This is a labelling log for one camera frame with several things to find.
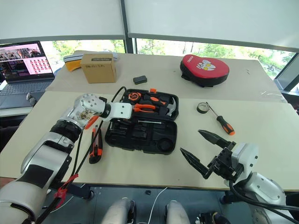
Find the tool case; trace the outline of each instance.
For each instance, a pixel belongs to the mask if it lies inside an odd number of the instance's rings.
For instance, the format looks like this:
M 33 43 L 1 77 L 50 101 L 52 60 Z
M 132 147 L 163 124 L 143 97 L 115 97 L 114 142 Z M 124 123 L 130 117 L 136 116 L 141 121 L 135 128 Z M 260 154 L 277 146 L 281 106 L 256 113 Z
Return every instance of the tool case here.
M 184 56 L 180 69 L 182 78 L 202 87 L 223 83 L 229 74 L 229 67 L 223 61 L 196 55 Z
M 131 151 L 170 154 L 177 140 L 177 124 L 174 120 L 178 116 L 178 97 L 155 89 L 129 89 L 122 102 L 134 106 L 132 117 L 113 119 L 106 131 L 105 141 L 110 146 Z

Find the robotic hand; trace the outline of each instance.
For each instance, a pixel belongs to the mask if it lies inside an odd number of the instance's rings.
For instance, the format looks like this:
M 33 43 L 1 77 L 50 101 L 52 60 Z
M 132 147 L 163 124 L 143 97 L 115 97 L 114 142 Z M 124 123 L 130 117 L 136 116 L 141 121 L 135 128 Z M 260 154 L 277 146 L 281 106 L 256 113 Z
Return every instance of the robotic hand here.
M 107 103 L 105 98 L 85 94 L 75 100 L 57 123 L 25 157 L 21 176 L 0 190 L 0 223 L 35 221 L 49 187 L 61 182 L 71 162 L 74 143 L 93 115 L 103 121 L 129 119 L 132 105 Z
M 273 180 L 257 172 L 252 172 L 258 159 L 258 147 L 256 145 L 241 143 L 232 152 L 236 145 L 235 142 L 226 141 L 205 130 L 199 130 L 199 133 L 223 150 L 212 159 L 207 167 L 200 163 L 200 160 L 193 154 L 181 148 L 183 156 L 205 179 L 208 179 L 213 172 L 223 177 L 224 183 L 230 187 L 232 192 L 239 199 L 249 203 L 254 224 L 298 223 L 285 209 L 287 207 L 286 196 L 282 188 Z M 234 186 L 240 189 L 243 194 L 236 191 Z M 277 214 L 276 209 L 284 210 L 279 210 L 282 214 Z

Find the cardboard box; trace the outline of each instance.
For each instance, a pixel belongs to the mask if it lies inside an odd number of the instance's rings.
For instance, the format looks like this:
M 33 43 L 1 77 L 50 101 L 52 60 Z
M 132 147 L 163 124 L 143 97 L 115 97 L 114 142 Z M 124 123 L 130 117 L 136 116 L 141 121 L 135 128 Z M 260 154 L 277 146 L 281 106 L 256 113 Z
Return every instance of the cardboard box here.
M 84 54 L 81 68 L 89 83 L 115 83 L 116 70 L 111 54 Z

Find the laptop screen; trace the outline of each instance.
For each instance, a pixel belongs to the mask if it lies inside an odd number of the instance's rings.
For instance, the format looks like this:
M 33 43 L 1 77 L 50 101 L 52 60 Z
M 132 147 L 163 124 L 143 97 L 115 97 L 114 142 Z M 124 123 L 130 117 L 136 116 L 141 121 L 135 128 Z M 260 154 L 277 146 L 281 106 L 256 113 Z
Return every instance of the laptop screen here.
M 7 82 L 54 78 L 39 41 L 0 45 L 0 73 Z

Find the orange screwdriver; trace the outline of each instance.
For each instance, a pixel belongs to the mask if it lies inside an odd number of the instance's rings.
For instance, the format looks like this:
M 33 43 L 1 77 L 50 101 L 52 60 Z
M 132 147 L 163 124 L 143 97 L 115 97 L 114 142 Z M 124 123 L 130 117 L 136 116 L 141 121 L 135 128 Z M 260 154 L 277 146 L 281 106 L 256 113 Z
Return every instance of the orange screwdriver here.
M 224 131 L 229 135 L 234 135 L 235 131 L 234 131 L 233 127 L 228 122 L 226 122 L 225 119 L 222 116 L 218 116 L 218 114 L 216 114 L 216 112 L 211 108 L 211 106 L 207 102 L 206 102 L 206 104 L 209 106 L 209 108 L 216 115 L 217 121 L 219 121 L 219 123 L 221 124 Z

